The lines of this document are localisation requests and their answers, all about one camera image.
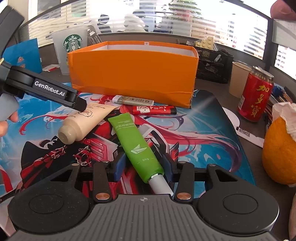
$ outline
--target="paper cup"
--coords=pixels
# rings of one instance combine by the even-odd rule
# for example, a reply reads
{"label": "paper cup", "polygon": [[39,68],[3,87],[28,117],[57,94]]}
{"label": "paper cup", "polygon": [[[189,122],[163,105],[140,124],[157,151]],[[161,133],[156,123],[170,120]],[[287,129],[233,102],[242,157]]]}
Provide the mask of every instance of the paper cup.
{"label": "paper cup", "polygon": [[238,62],[232,62],[232,73],[229,85],[229,93],[237,98],[241,98],[246,85],[249,72],[252,69]]}
{"label": "paper cup", "polygon": [[67,54],[87,46],[87,26],[67,28],[52,34],[63,75],[69,75]]}

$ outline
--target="anime mouse pad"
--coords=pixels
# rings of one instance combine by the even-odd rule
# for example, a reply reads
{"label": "anime mouse pad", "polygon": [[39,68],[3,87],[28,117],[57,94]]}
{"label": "anime mouse pad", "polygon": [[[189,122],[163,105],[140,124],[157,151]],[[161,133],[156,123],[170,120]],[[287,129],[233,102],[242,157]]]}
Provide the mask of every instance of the anime mouse pad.
{"label": "anime mouse pad", "polygon": [[[19,100],[19,121],[9,123],[9,131],[0,144],[1,196],[21,191],[72,163],[91,167],[96,161],[112,161],[122,150],[107,119],[132,113],[131,107],[114,104],[113,96],[81,93],[80,97],[118,108],[82,141],[72,145],[63,144],[57,137],[62,121],[72,109],[28,95]],[[135,115],[133,119],[160,154],[166,152],[174,161],[188,161],[195,167],[216,163],[255,184],[236,132],[212,93],[195,92],[192,109],[177,108],[177,115]],[[130,163],[120,182],[110,183],[110,187],[114,196],[152,193]],[[204,190],[204,184],[196,182],[194,197]],[[83,193],[89,196],[91,191],[92,182],[84,182]]]}

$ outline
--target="finger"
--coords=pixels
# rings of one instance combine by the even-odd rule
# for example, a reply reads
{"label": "finger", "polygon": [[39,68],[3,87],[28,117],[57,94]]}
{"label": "finger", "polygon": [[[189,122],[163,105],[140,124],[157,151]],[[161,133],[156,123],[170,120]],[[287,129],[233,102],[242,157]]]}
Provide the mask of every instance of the finger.
{"label": "finger", "polygon": [[14,112],[14,113],[9,117],[9,119],[10,119],[12,122],[17,122],[17,119],[18,119],[17,111]]}
{"label": "finger", "polygon": [[6,135],[8,129],[7,121],[0,121],[0,137]]}

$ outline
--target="orange paper box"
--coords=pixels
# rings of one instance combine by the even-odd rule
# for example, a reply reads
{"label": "orange paper box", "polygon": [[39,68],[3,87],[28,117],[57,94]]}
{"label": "orange paper box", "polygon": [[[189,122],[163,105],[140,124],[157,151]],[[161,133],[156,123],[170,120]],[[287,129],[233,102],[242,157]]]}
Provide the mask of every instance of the orange paper box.
{"label": "orange paper box", "polygon": [[198,65],[195,48],[161,42],[115,41],[68,54],[72,86],[189,108]]}

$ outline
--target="starbucks logo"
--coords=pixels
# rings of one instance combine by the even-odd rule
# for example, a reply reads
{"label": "starbucks logo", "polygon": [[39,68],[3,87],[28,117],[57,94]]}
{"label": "starbucks logo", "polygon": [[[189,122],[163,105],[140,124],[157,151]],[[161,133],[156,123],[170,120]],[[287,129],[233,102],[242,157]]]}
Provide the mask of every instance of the starbucks logo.
{"label": "starbucks logo", "polygon": [[67,53],[78,50],[82,48],[82,39],[77,34],[72,34],[68,36],[64,41],[64,50]]}

